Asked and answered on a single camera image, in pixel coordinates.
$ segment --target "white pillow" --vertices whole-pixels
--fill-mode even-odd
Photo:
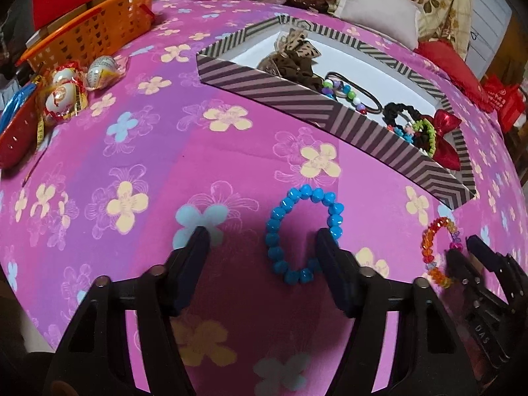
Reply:
[[[414,50],[420,14],[419,6],[411,0],[340,0],[334,16],[379,31]]]

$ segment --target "red bow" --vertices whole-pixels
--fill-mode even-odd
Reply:
[[[457,129],[462,121],[443,109],[436,111],[435,118],[428,115],[423,116],[423,118],[431,122],[436,131],[436,151],[432,158],[444,168],[460,171],[460,158],[458,157],[458,153],[445,140],[444,135]]]

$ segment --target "red plastic bag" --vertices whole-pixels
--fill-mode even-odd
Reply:
[[[493,74],[484,84],[488,93],[489,103],[497,110],[498,123],[503,133],[508,132],[515,121],[524,111],[522,94],[519,85],[504,86],[499,78]]]

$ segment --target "blue beaded bracelet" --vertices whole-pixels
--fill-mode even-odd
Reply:
[[[268,247],[268,258],[273,262],[273,271],[275,274],[283,276],[284,282],[295,285],[298,282],[309,283],[314,279],[314,272],[320,271],[319,262],[316,258],[308,259],[305,268],[294,271],[290,269],[290,265],[284,260],[284,250],[279,246],[279,229],[281,222],[300,199],[310,199],[313,203],[321,202],[328,207],[328,219],[326,224],[330,229],[332,237],[337,240],[343,234],[341,224],[343,218],[341,213],[345,209],[344,205],[335,202],[335,193],[324,191],[318,187],[312,190],[310,185],[304,185],[300,189],[296,187],[288,191],[288,195],[280,202],[280,206],[271,210],[270,220],[266,223],[266,246]]]

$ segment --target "red pillow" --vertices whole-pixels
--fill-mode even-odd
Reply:
[[[444,70],[451,78],[453,85],[459,88],[473,104],[486,113],[493,112],[493,107],[489,104],[488,94],[482,89],[479,80],[449,43],[443,41],[420,43],[415,52]]]

